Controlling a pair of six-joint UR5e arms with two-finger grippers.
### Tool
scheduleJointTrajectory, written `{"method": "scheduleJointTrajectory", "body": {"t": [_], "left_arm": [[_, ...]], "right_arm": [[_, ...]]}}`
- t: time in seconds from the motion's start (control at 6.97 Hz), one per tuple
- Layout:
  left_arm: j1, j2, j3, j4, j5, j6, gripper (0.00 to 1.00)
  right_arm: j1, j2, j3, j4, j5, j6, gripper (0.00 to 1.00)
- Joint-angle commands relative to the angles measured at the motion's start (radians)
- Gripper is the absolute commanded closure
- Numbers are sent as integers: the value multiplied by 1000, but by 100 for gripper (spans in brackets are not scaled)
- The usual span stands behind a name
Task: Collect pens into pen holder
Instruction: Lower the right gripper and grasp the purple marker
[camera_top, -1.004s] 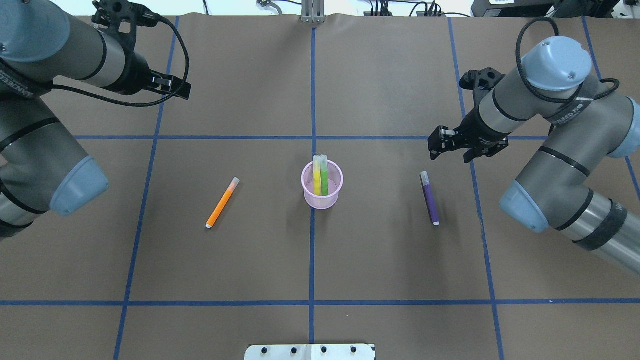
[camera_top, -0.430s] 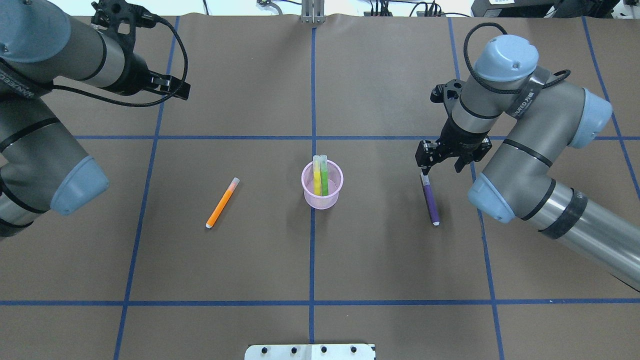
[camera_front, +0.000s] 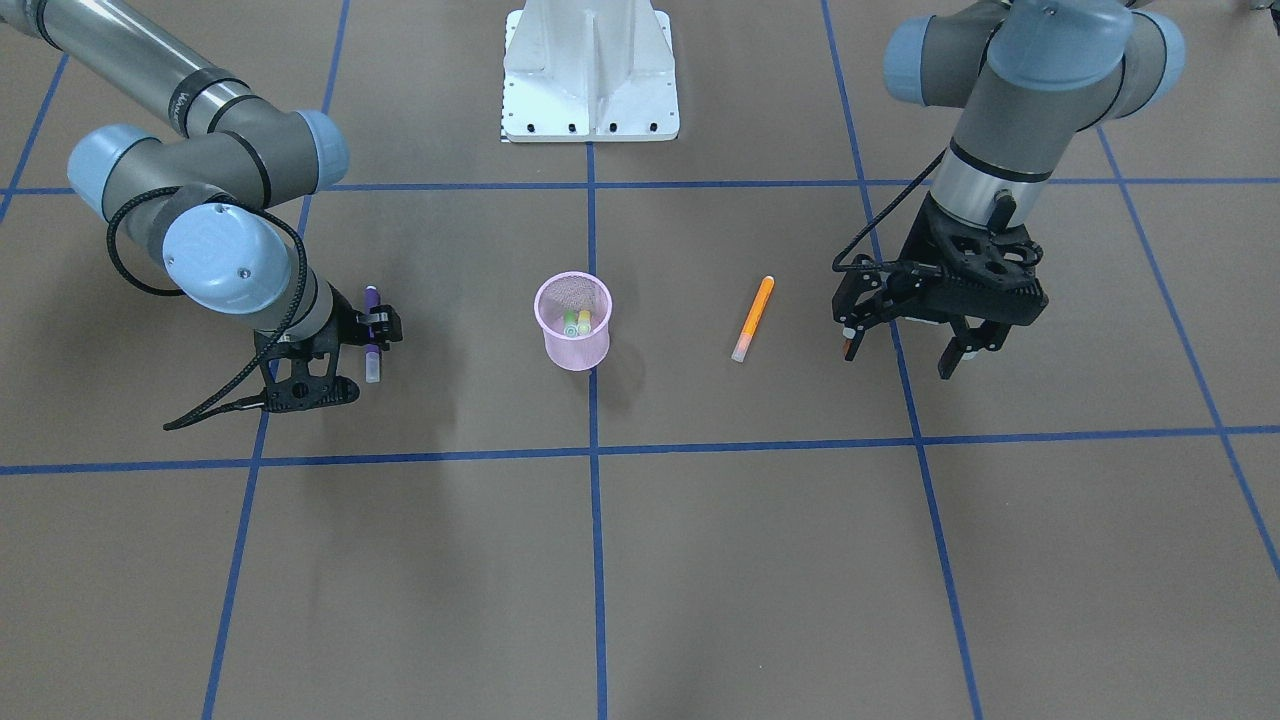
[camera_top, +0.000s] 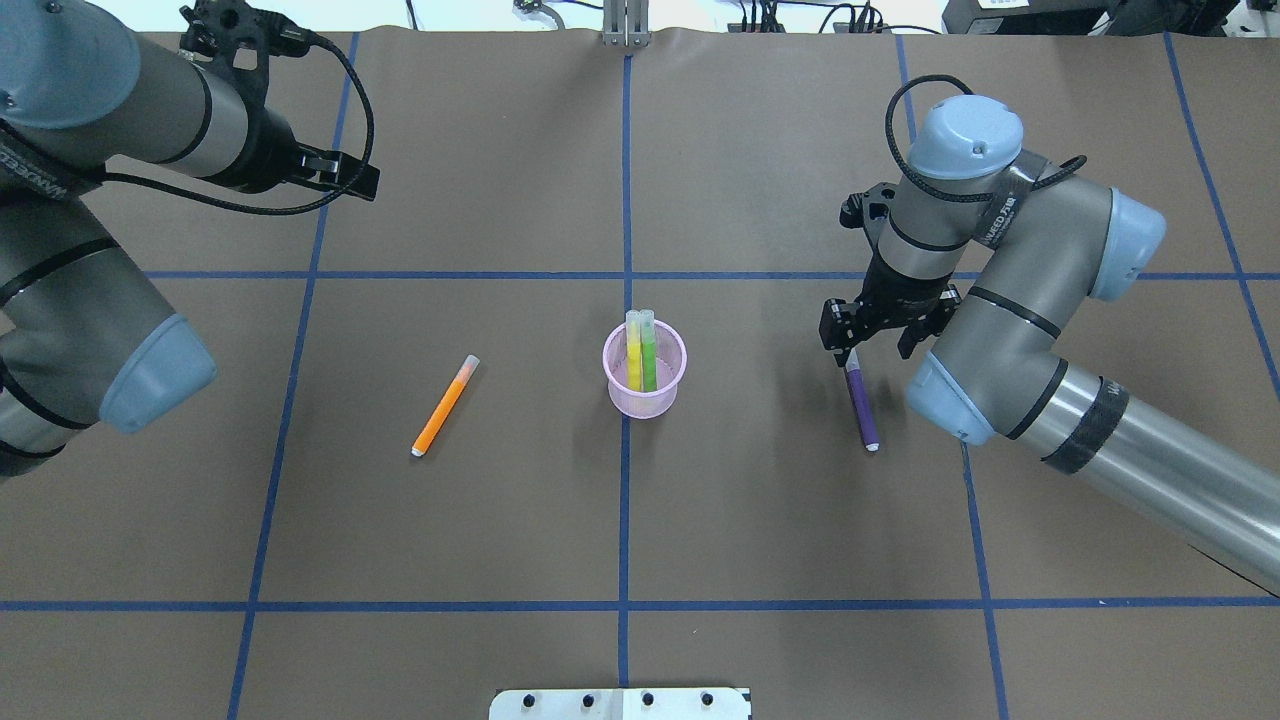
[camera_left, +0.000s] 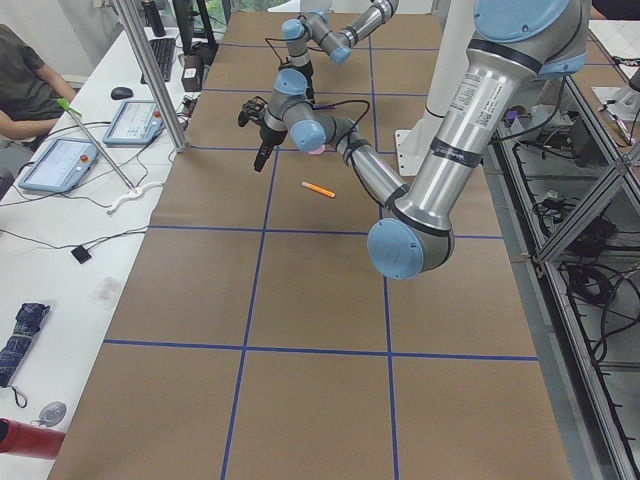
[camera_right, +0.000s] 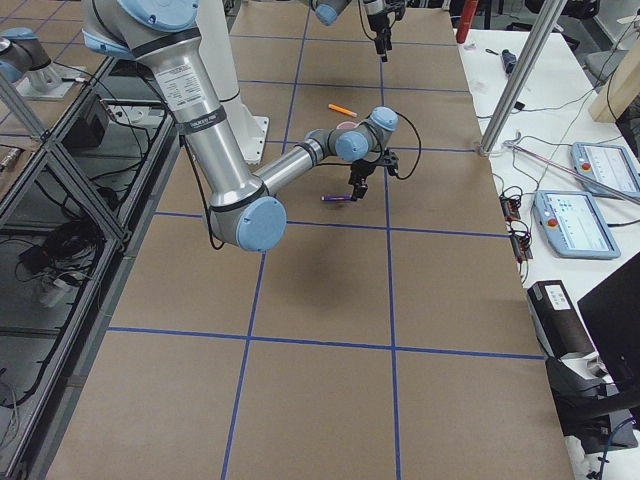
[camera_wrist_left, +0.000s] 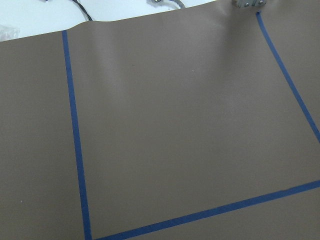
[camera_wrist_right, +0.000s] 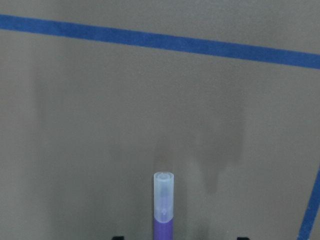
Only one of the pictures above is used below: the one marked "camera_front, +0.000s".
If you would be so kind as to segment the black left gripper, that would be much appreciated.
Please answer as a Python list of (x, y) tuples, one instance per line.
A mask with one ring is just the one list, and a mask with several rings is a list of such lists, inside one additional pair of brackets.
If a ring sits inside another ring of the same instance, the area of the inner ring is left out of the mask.
[[(842, 359), (854, 361), (867, 332), (895, 318), (948, 323), (954, 337), (938, 360), (941, 380), (951, 379), (965, 359), (1000, 351), (1011, 325), (1032, 324), (1050, 301), (1037, 278), (1023, 287), (992, 287), (947, 266), (915, 261), (858, 258), (841, 273), (833, 320), (844, 327)], [(970, 327), (966, 316), (983, 322)]]

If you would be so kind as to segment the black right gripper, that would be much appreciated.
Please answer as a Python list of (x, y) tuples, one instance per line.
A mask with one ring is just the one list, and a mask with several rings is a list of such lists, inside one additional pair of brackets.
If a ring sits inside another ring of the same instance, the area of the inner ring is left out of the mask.
[(340, 345), (365, 346), (369, 341), (367, 324), (374, 324), (375, 342), (381, 348), (389, 348), (392, 343), (403, 340), (403, 327), (401, 315), (389, 304), (375, 306), (375, 314), (366, 316), (357, 313), (348, 305), (335, 306), (337, 338)]

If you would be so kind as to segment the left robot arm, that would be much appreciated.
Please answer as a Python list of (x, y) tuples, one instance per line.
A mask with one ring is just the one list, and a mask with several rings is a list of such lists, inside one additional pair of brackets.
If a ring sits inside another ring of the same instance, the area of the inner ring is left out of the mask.
[(928, 190), (900, 255), (878, 261), (851, 241), (831, 264), (844, 357), (899, 318), (947, 325), (938, 373), (948, 379), (1033, 324), (1050, 301), (1027, 228), (1043, 187), (1076, 135), (1166, 96), (1187, 59), (1178, 24), (1138, 1), (978, 1), (896, 28), (888, 94), (961, 115), (911, 182)]

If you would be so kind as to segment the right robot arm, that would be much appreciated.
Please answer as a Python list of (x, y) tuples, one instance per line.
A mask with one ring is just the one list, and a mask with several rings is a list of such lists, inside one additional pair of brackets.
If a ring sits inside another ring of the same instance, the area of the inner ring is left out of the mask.
[(312, 357), (402, 340), (393, 306), (352, 307), (270, 215), (346, 176), (349, 147), (330, 117), (275, 108), (124, 1), (5, 1), (3, 22), (82, 61), (178, 136), (114, 124), (72, 150), (68, 181), (106, 223), (111, 258), (125, 234), (164, 269), (169, 295), (237, 319), (264, 347)]

